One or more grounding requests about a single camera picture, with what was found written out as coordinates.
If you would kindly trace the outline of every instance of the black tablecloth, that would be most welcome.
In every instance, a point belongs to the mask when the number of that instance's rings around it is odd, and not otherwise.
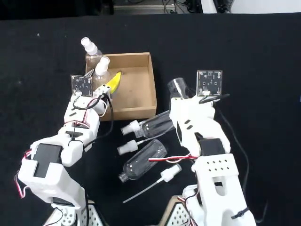
[[[168,81],[184,77],[195,87],[197,69],[221,69],[223,92],[218,103],[232,123],[250,158],[247,203],[262,225],[293,225],[300,219],[301,14],[100,16],[0,22],[1,93],[1,224],[42,225],[52,211],[30,191],[20,200],[13,181],[29,145],[57,133],[70,99],[70,74],[84,71],[80,40],[88,36],[104,53],[149,51],[153,60],[157,112],[169,107]],[[233,136],[216,116],[231,141],[240,179],[246,162]],[[150,225],[161,219],[172,195],[194,184],[191,163],[182,172],[144,195],[122,204],[159,178],[169,167],[158,163],[137,181],[122,184],[118,174],[132,156],[119,156],[123,137],[117,121],[110,137],[87,153],[86,189],[112,226]],[[109,128],[102,122],[100,132]],[[187,151],[175,132],[160,138],[169,155]],[[79,161],[70,175],[82,183]]]

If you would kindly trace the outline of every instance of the white spray cap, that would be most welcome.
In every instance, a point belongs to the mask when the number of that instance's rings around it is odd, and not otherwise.
[[[106,72],[108,71],[109,63],[110,59],[106,56],[103,56],[100,59],[99,63],[96,65],[95,73],[99,76],[106,74]]]
[[[169,182],[177,173],[181,172],[181,170],[181,166],[179,164],[175,164],[174,166],[161,172],[161,179],[163,179],[165,182]]]
[[[82,40],[80,41],[80,43],[83,45],[83,47],[85,47],[85,51],[89,54],[89,55],[95,55],[98,51],[97,46],[91,42],[91,40],[87,37],[82,38]]]
[[[137,120],[132,121],[127,126],[121,128],[121,132],[122,132],[123,135],[126,135],[126,134],[131,133],[131,132],[135,132],[135,131],[138,131],[138,130],[140,130],[140,125],[139,125],[139,122]]]
[[[125,145],[117,148],[119,155],[123,155],[124,153],[134,152],[138,150],[138,145],[135,140],[131,140],[127,142]]]

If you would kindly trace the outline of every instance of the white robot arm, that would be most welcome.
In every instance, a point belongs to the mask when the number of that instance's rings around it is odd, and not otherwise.
[[[22,160],[18,179],[53,208],[60,208],[64,214],[72,216],[67,221],[62,220],[63,225],[73,225],[76,216],[77,219],[84,217],[85,190],[69,176],[65,167],[75,164],[83,152],[91,148],[100,124],[98,114],[104,114],[107,102],[111,103],[110,90],[108,86],[101,86],[93,97],[72,95],[64,126],[58,134],[32,143],[30,159]]]
[[[171,99],[170,119],[180,144],[197,157],[191,169],[198,184],[185,188],[183,197],[189,197],[185,203],[198,226],[255,226],[230,153],[230,142],[214,120],[215,99],[216,96],[205,95]],[[198,189],[201,204],[194,189]]]

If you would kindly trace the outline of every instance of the cardboard box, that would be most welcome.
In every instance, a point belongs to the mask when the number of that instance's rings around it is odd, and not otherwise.
[[[120,85],[113,94],[114,120],[150,118],[156,114],[157,99],[150,53],[107,54],[109,71],[122,71]],[[102,121],[110,120],[108,109]]]

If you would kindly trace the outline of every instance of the circuit board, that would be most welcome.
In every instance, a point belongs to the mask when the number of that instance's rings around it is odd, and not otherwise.
[[[72,94],[81,92],[84,97],[93,97],[93,80],[90,76],[71,75]]]
[[[222,71],[197,71],[197,96],[220,96],[222,94]]]

